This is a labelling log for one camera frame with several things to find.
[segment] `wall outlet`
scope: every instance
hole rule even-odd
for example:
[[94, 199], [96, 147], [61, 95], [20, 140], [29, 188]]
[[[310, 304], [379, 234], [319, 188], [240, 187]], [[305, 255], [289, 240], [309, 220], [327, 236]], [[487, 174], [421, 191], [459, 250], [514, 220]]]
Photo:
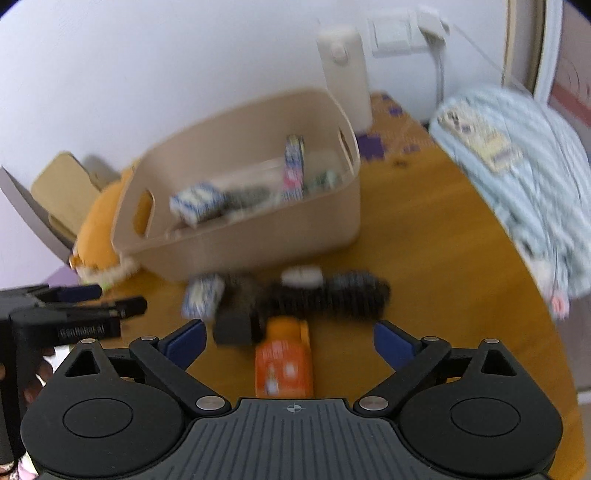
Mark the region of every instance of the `wall outlet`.
[[374, 57], [392, 57], [428, 51], [418, 27], [417, 12], [407, 8], [368, 13], [369, 38]]

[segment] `wooden tabletop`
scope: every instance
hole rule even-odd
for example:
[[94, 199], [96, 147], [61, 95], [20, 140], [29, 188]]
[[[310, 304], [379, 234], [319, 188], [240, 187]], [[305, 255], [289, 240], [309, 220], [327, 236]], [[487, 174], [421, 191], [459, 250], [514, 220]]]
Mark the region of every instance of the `wooden tabletop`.
[[[382, 107], [374, 98], [374, 109]], [[400, 129], [404, 132], [396, 148], [387, 148], [382, 160], [361, 169], [358, 240], [306, 263], [321, 266], [327, 275], [364, 268], [387, 279], [392, 299], [385, 318], [416, 337], [436, 335], [467, 348], [477, 347], [483, 338], [501, 339], [562, 416], [564, 433], [550, 471], [553, 479], [578, 480], [586, 470], [582, 422], [563, 347], [544, 302], [466, 177], [416, 124], [408, 125], [403, 113], [397, 115], [406, 129]], [[385, 122], [376, 123], [374, 129], [383, 132], [380, 124]], [[409, 135], [418, 137], [410, 139], [418, 147], [408, 148], [404, 136]], [[148, 334], [163, 337], [181, 326], [184, 287], [141, 272], [111, 290], [109, 297], [142, 294], [149, 307], [144, 317], [123, 324], [121, 340], [103, 344], [127, 345]], [[310, 336], [316, 397], [352, 402], [392, 373], [374, 352], [371, 322], [313, 319]], [[210, 337], [189, 373], [233, 403], [254, 396], [252, 348], [218, 347]]]

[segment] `orange package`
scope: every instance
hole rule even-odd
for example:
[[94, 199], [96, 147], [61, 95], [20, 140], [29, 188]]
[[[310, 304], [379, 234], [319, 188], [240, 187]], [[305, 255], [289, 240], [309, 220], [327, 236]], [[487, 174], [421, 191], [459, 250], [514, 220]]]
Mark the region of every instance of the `orange package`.
[[256, 348], [257, 398], [312, 398], [308, 324], [293, 317], [267, 322], [267, 339]]

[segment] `orange plush toy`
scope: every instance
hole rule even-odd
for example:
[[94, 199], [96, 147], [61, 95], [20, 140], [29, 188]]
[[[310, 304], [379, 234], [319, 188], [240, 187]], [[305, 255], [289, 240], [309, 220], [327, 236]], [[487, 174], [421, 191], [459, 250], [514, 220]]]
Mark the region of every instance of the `orange plush toy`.
[[[133, 168], [125, 170], [120, 180], [101, 192], [80, 228], [70, 266], [76, 270], [83, 283], [98, 283], [106, 290], [139, 270], [135, 260], [120, 256], [111, 243], [111, 229], [119, 198], [132, 175]], [[142, 197], [134, 222], [136, 231], [145, 231], [151, 208], [151, 197]]]

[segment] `beige plastic basket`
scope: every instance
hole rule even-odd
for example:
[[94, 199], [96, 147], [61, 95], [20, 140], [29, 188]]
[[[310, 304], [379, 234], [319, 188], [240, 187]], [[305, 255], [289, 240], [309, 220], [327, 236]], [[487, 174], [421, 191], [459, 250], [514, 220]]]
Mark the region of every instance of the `beige plastic basket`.
[[[342, 177], [337, 188], [196, 229], [171, 214], [170, 196], [200, 181], [257, 183], [257, 170], [263, 178], [269, 166], [282, 169], [290, 134], [304, 137], [305, 177], [331, 168]], [[193, 125], [144, 155], [121, 197], [113, 247], [166, 280], [183, 281], [345, 246], [359, 232], [360, 162], [351, 125], [328, 92], [308, 89], [250, 103]], [[133, 224], [146, 191], [153, 198], [152, 212], [140, 235]]]

